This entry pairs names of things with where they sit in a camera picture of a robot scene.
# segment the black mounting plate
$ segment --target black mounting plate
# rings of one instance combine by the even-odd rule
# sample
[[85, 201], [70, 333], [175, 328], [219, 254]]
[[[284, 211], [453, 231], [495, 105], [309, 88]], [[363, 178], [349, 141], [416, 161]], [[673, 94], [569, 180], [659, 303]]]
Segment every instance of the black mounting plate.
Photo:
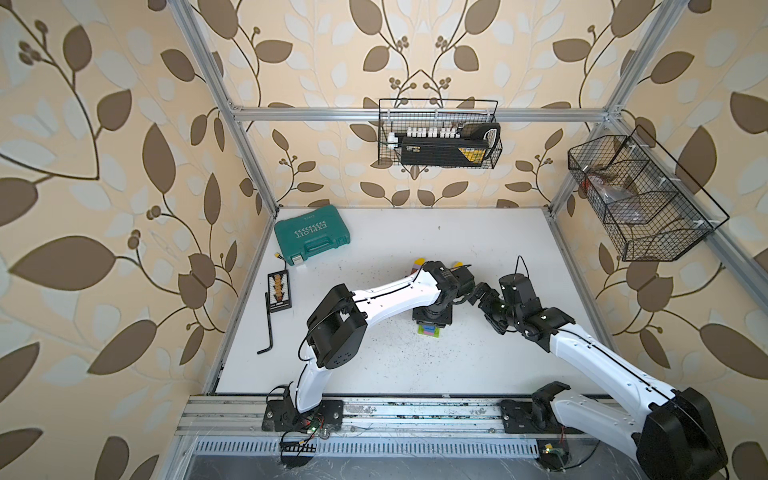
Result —
[[266, 403], [261, 429], [264, 432], [305, 432], [306, 426], [302, 418], [309, 418], [314, 415], [323, 416], [325, 420], [323, 428], [331, 432], [338, 432], [344, 419], [344, 402], [342, 400], [323, 400], [314, 409], [299, 414], [289, 398], [270, 400]]
[[[551, 433], [560, 435], [563, 431], [558, 425], [546, 425], [540, 429], [531, 421], [531, 407], [533, 402], [517, 402], [515, 400], [502, 400], [498, 404], [502, 410], [504, 433]], [[565, 427], [566, 435], [578, 435], [584, 433], [581, 430]]]

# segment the white robotic arm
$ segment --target white robotic arm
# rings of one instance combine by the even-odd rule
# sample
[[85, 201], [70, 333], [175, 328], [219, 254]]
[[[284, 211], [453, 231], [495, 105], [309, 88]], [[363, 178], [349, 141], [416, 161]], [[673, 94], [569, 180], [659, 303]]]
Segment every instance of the white robotic arm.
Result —
[[503, 300], [485, 283], [475, 288], [465, 266], [450, 270], [427, 262], [419, 272], [375, 289], [351, 293], [344, 285], [333, 287], [307, 321], [306, 344], [300, 348], [306, 365], [290, 385], [296, 409], [307, 412], [320, 404], [332, 370], [354, 357], [367, 326], [410, 309], [415, 318], [440, 324], [454, 300], [464, 296], [472, 305], [479, 301], [498, 333], [515, 327], [624, 408], [553, 382], [533, 395], [534, 423], [586, 432], [637, 460], [653, 480], [707, 480], [727, 464], [710, 403], [700, 393], [675, 390], [610, 351], [559, 309], [543, 309], [526, 276], [507, 275], [499, 283]]
[[[374, 326], [406, 310], [432, 305], [440, 296], [440, 289], [431, 273], [419, 270], [404, 279], [371, 290], [355, 290], [352, 294], [358, 310], [366, 316], [367, 326]], [[306, 365], [298, 380], [291, 383], [290, 394], [296, 409], [304, 413], [320, 404], [333, 370], [318, 366], [315, 350], [309, 343], [303, 343], [300, 352]]]

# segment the wallpaper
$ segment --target wallpaper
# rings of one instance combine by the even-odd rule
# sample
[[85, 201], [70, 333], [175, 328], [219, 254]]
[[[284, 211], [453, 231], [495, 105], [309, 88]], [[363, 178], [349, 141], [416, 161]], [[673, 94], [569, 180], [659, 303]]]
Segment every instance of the wallpaper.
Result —
[[[717, 198], [732, 216], [723, 229], [768, 270], [768, 5], [688, 7], [625, 114]], [[768, 478], [766, 313], [705, 244], [673, 263], [621, 262], [580, 194], [558, 219], [621, 355], [710, 400], [731, 478]]]
[[230, 96], [246, 107], [358, 107], [364, 97], [599, 108], [654, 0], [192, 0]]
[[150, 478], [266, 212], [163, 2], [0, 0], [0, 54], [0, 478]]
[[489, 170], [380, 164], [370, 124], [258, 121], [247, 130], [285, 207], [541, 207], [568, 171], [568, 148], [588, 134], [582, 123], [503, 123]]

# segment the teal toolbox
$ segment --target teal toolbox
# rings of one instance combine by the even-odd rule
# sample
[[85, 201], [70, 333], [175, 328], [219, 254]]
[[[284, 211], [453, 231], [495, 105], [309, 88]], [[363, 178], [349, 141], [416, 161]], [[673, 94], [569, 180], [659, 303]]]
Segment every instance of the teal toolbox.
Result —
[[275, 223], [275, 235], [289, 265], [349, 243], [349, 230], [333, 205]]

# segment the metal shelf basket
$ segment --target metal shelf basket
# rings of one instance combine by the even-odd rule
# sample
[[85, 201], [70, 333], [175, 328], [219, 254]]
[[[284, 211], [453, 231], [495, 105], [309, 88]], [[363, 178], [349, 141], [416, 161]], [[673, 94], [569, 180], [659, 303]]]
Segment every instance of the metal shelf basket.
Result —
[[[644, 139], [649, 138], [652, 136], [647, 131], [641, 133], [637, 128], [631, 135], [596, 138], [568, 151], [568, 169], [622, 260], [671, 262], [730, 217], [669, 151], [656, 143], [675, 161], [684, 181], [664, 173], [648, 154]], [[693, 194], [681, 184], [703, 192], [717, 213], [702, 212]]]
[[[379, 159], [381, 168], [407, 167], [493, 168], [502, 154], [496, 130], [472, 139], [470, 132], [496, 122], [494, 100], [383, 98], [379, 100]], [[453, 128], [458, 138], [408, 137], [408, 129]], [[392, 141], [390, 133], [395, 134]]]

